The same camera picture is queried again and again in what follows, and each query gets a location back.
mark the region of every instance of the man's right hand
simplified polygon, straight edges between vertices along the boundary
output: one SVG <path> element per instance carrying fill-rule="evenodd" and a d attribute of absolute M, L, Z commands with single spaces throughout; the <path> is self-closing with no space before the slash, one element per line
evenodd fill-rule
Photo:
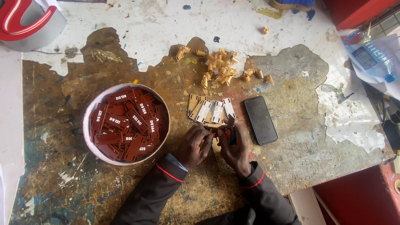
<path fill-rule="evenodd" d="M 220 140 L 218 145 L 221 146 L 222 157 L 240 177 L 247 178 L 252 174 L 252 166 L 248 161 L 249 142 L 243 134 L 242 127 L 235 123 L 236 145 L 229 146 L 225 128 L 226 126 L 220 126 L 217 131 Z"/>

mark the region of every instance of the white tag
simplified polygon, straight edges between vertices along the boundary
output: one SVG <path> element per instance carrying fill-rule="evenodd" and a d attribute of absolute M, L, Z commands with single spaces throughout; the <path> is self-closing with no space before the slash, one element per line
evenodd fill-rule
<path fill-rule="evenodd" d="M 204 120 L 206 119 L 206 116 L 208 114 L 208 112 L 210 111 L 211 108 L 211 103 L 208 101 L 204 101 L 203 105 L 201 105 L 201 109 L 199 111 L 199 113 L 196 116 L 196 121 L 200 122 L 200 123 L 204 123 Z"/>
<path fill-rule="evenodd" d="M 221 123 L 221 116 L 224 113 L 222 111 L 222 108 L 224 107 L 224 104 L 220 101 L 216 101 L 215 104 L 215 109 L 212 117 L 212 122 L 214 123 Z"/>
<path fill-rule="evenodd" d="M 224 98 L 223 100 L 224 103 L 224 109 L 226 112 L 226 115 L 229 117 L 229 115 L 232 115 L 233 118 L 236 118 L 235 112 L 233 111 L 232 103 L 230 102 L 230 98 Z"/>

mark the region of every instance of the bottle label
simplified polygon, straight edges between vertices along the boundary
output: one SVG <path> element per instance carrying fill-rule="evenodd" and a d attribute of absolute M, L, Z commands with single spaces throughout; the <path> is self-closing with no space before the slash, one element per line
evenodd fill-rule
<path fill-rule="evenodd" d="M 371 57 L 371 55 L 367 52 L 367 50 L 365 50 L 363 46 L 353 51 L 352 55 L 357 59 L 362 67 L 364 67 L 365 70 L 376 65 L 376 61 Z"/>

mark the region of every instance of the black phone screen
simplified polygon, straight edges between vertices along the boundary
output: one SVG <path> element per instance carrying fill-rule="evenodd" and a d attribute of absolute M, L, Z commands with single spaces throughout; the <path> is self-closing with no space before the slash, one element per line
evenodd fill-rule
<path fill-rule="evenodd" d="M 247 111 L 250 124 L 259 145 L 265 145 L 278 139 L 267 105 L 262 96 L 245 100 L 244 108 Z"/>

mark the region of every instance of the hand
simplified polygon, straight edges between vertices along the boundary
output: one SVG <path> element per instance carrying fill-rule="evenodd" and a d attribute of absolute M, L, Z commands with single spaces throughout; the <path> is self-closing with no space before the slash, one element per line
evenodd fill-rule
<path fill-rule="evenodd" d="M 197 166 L 207 157 L 214 135 L 210 134 L 202 125 L 193 125 L 183 136 L 175 158 L 187 170 Z M 206 138 L 200 148 L 199 145 L 204 137 Z"/>
<path fill-rule="evenodd" d="M 218 145 L 221 146 L 222 157 L 240 177 L 247 178 L 252 174 L 252 166 L 248 161 L 249 142 L 243 134 L 242 127 L 235 123 L 236 145 L 229 146 L 225 128 L 226 126 L 220 126 L 217 131 L 220 139 Z"/>

